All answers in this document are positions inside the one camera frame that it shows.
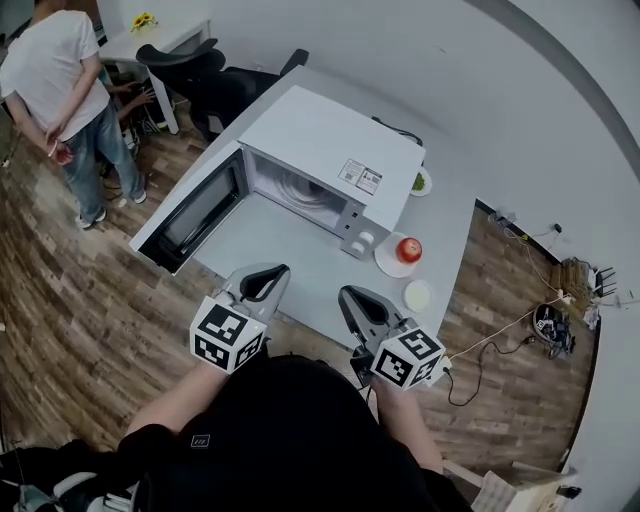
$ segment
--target microwave door window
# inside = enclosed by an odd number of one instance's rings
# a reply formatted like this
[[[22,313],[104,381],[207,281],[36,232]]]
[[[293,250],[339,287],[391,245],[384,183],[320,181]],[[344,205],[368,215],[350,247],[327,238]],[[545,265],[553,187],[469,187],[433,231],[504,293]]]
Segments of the microwave door window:
[[[172,219],[165,229],[164,237],[181,252],[188,250],[189,243],[206,228],[205,224],[208,222],[205,221],[210,220],[210,214],[225,209],[226,203],[237,197],[236,193],[237,186],[231,173],[228,170],[220,173]]]

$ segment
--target shirt logo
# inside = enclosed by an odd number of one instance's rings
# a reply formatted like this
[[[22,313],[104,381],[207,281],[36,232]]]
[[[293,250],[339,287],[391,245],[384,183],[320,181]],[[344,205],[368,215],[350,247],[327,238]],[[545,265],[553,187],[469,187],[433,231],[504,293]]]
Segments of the shirt logo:
[[[191,438],[191,448],[208,448],[209,447],[209,438],[211,436],[202,435],[202,436],[193,436]]]

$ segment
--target shoe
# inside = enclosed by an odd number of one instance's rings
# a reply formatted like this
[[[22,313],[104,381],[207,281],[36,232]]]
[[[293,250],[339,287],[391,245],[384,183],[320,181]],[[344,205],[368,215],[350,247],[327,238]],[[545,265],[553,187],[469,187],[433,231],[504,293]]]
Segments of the shoe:
[[[78,215],[76,217],[76,226],[78,226],[80,229],[89,229],[96,222],[102,222],[106,217],[107,217],[107,210],[105,210],[104,208],[102,209],[102,213],[98,215],[96,217],[96,220],[94,220],[93,222],[88,222],[84,220],[80,215]]]
[[[134,203],[136,204],[140,204],[140,203],[144,203],[147,200],[147,191],[143,190],[142,191],[142,195],[136,199],[133,200]]]

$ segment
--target microwave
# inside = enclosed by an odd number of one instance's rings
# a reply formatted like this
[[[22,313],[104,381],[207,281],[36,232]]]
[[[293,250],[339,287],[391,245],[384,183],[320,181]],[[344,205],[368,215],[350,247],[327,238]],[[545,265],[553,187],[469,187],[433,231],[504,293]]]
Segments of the microwave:
[[[424,155],[388,127],[294,86],[189,172],[130,245],[175,274],[244,198],[261,194],[367,259],[394,230]]]

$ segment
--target jeans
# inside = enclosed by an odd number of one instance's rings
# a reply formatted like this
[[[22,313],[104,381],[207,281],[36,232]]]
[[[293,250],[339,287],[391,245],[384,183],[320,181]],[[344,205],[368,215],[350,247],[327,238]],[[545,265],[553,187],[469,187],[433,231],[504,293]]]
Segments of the jeans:
[[[103,209],[102,183],[95,165],[96,149],[115,166],[122,194],[131,199],[142,195],[144,178],[124,142],[113,103],[109,102],[107,108],[65,144],[73,153],[73,161],[64,166],[64,172],[80,203],[83,220],[95,221]]]

